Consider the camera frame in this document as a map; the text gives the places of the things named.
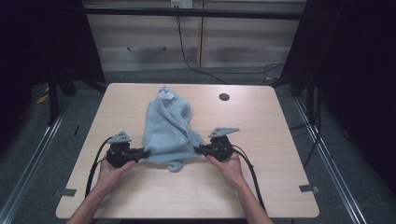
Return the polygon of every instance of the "human hand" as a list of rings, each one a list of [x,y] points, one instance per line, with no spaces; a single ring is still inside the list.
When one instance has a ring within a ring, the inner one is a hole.
[[[98,181],[95,187],[99,188],[105,195],[109,194],[120,181],[122,175],[135,164],[135,161],[128,161],[121,168],[114,168],[107,160],[102,160]]]
[[[241,161],[236,152],[234,152],[227,161],[218,161],[213,156],[207,155],[206,159],[216,166],[221,174],[236,188],[239,183],[245,181],[242,173]]]

